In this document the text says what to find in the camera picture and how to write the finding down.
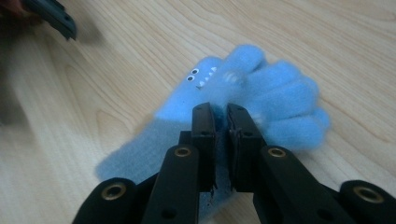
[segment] black mechanical arm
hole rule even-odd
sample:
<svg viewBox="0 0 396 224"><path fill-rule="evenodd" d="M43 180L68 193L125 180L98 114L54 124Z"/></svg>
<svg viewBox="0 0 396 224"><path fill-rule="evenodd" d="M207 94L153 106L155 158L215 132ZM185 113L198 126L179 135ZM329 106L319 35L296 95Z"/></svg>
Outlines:
<svg viewBox="0 0 396 224"><path fill-rule="evenodd" d="M209 103L192 110L191 131L167 150L160 172L136 185L99 184L74 223L197 223L199 193L215 186L216 130ZM261 223L396 223L396 200L352 180L339 192L321 185L287 149L267 146L246 109L228 105L229 173L233 188L254 194Z"/></svg>

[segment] blue glove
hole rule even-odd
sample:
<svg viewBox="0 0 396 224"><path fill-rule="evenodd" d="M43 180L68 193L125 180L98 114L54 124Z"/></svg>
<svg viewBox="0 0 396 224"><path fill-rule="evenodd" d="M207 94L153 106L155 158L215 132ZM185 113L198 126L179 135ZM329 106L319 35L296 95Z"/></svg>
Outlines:
<svg viewBox="0 0 396 224"><path fill-rule="evenodd" d="M210 102L220 131L226 130L228 103L241 105L253 117L265 141L290 150L313 149L330 128L326 111L318 107L318 86L293 64L269 64L264 53L238 46L222 60L202 59L186 75L153 120L132 141L113 152L96 169L101 180L124 177L136 184L159 172L166 150L177 144L179 132L191 129L192 109ZM231 195L225 150L219 140L217 185L213 197L202 193L200 217L212 213Z"/></svg>

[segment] eye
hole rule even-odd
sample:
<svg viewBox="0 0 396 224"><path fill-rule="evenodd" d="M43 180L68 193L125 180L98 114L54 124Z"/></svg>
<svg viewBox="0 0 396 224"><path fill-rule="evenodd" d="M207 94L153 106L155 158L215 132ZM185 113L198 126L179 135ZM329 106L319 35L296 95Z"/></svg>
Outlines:
<svg viewBox="0 0 396 224"><path fill-rule="evenodd" d="M198 73L199 73L199 69L198 69L198 68L194 68L194 69L191 71L191 73L192 73L192 74L198 74Z"/></svg>
<svg viewBox="0 0 396 224"><path fill-rule="evenodd" d="M187 80L188 81L194 81L195 80L195 76L189 76L189 77L187 77Z"/></svg>

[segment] wood grain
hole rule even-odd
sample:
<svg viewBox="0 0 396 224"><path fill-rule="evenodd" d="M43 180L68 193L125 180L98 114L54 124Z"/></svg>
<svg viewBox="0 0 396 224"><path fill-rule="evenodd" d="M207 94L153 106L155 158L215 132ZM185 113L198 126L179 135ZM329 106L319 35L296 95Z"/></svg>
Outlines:
<svg viewBox="0 0 396 224"><path fill-rule="evenodd" d="M77 41L46 23L1 29L0 223L70 223L98 184L94 167L199 59L242 43L319 84L332 130L298 157L321 183L363 179L396 196L395 1L61 3ZM203 222L259 220L241 195Z"/></svg>

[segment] fuzzy blue glove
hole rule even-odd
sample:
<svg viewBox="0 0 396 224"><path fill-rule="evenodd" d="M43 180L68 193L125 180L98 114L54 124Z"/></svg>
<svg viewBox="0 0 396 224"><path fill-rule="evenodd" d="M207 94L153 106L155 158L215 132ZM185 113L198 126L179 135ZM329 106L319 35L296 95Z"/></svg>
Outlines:
<svg viewBox="0 0 396 224"><path fill-rule="evenodd" d="M215 108L220 131L226 130L226 105L233 103L247 109L269 145L313 149L330 128L328 114L317 105L318 94L315 81L297 67L285 61L269 64L254 46L239 46L225 60L204 58L146 128L102 161L96 173L101 180L124 177L138 184L159 172L166 150L177 144L180 131L191 129L192 109L206 102ZM216 176L219 188L214 197L201 194L200 217L232 194L222 147L217 151Z"/></svg>

